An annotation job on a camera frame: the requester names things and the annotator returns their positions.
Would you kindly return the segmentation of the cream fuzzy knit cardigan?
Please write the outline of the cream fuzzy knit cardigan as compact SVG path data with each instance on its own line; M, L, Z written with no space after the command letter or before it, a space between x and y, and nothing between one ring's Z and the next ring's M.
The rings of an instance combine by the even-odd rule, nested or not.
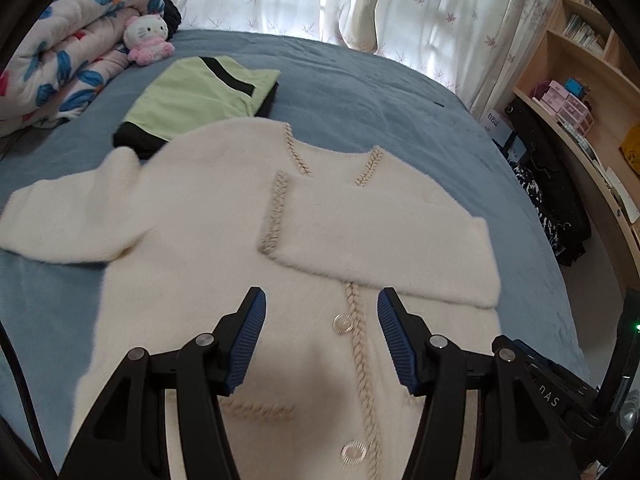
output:
M380 148L343 154L284 122L215 122L148 162L118 148L95 170L14 192L1 246L48 263L102 262L92 359L73 421L134 347L174 350L267 296L224 426L245 479L397 479L418 426L378 325L376 298L460 348L500 332L486 222Z

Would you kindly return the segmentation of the yellow item on shelf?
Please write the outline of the yellow item on shelf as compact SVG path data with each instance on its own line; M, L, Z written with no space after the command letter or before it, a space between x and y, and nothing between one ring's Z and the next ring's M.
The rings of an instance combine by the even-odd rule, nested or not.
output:
M626 133L620 144L620 152L628 166L640 176L640 124L637 122Z

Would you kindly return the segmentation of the white box under shelf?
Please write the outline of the white box under shelf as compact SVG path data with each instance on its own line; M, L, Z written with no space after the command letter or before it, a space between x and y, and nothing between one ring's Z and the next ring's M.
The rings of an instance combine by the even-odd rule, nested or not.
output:
M508 122L493 108L488 110L480 120L480 126L490 136L491 140L500 146L505 146L506 141L509 140L510 135L513 133Z

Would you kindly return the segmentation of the pink mini drawer organizer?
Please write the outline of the pink mini drawer organizer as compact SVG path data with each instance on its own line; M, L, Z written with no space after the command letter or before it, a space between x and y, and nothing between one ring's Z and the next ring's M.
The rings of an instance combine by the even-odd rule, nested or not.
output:
M561 125L572 126L581 136L586 136L594 125L586 104L555 80L549 81L539 103Z

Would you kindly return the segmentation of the wooden curved shelf unit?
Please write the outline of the wooden curved shelf unit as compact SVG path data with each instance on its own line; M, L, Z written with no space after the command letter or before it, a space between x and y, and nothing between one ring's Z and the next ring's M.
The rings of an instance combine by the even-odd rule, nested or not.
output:
M606 39L603 56L562 35L578 14ZM574 79L585 88L594 125L580 144L540 105L535 92L543 82ZM639 70L613 26L588 0L558 0L536 50L513 87L514 94L558 136L564 158L587 214L601 237L620 289L639 287L639 176L620 144L639 122Z

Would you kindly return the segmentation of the green and black folded garment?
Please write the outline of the green and black folded garment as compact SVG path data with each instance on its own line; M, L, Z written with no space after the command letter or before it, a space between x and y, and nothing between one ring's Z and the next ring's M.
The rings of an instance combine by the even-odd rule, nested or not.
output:
M147 160L177 136L212 122L268 117L280 75L251 70L228 56L179 58L134 101L112 145Z

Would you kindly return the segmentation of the blue fleece bed blanket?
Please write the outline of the blue fleece bed blanket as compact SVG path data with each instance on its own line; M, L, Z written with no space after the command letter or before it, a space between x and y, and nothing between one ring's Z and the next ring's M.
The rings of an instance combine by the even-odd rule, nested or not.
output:
M457 96L395 61L311 40L216 30L175 34L178 56L228 55L280 73L271 117L339 152L374 146L436 180L489 226L503 333L588 378L566 288L536 210ZM20 358L53 463L68 449L89 366L102 266L55 266L4 252L1 321Z

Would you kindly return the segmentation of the floral folded quilt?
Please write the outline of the floral folded quilt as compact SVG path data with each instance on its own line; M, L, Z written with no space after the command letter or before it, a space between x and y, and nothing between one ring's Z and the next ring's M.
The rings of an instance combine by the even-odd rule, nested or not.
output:
M53 0L1 76L1 134L79 115L129 65L126 21L164 0Z

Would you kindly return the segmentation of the row of books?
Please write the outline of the row of books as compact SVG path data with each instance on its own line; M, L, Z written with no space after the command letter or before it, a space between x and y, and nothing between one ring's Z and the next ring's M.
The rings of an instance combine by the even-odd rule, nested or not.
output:
M574 44L578 44L594 55L603 56L606 46L605 36L595 30L578 14L572 14L568 19L562 35Z

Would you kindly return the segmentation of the white pink plush cat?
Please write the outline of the white pink plush cat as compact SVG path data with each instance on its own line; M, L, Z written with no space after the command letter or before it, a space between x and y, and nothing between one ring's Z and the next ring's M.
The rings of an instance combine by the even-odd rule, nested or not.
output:
M158 14L128 18L122 36L128 60L137 66L149 66L173 56L175 47L168 41L168 32L167 23Z

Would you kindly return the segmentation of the white floral sheer curtain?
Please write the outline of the white floral sheer curtain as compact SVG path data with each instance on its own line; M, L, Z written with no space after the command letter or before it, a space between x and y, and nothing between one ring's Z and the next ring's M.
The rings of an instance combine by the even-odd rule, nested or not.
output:
M339 44L445 86L473 114L509 91L558 0L172 0L191 28Z

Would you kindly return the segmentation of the black garment behind quilt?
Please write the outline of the black garment behind quilt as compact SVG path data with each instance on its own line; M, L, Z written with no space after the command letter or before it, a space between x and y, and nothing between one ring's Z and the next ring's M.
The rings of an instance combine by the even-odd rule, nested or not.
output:
M167 40L170 41L177 32L182 22L182 17L175 3L173 3L171 0L163 0L163 2L165 5L163 19L166 22L168 28Z

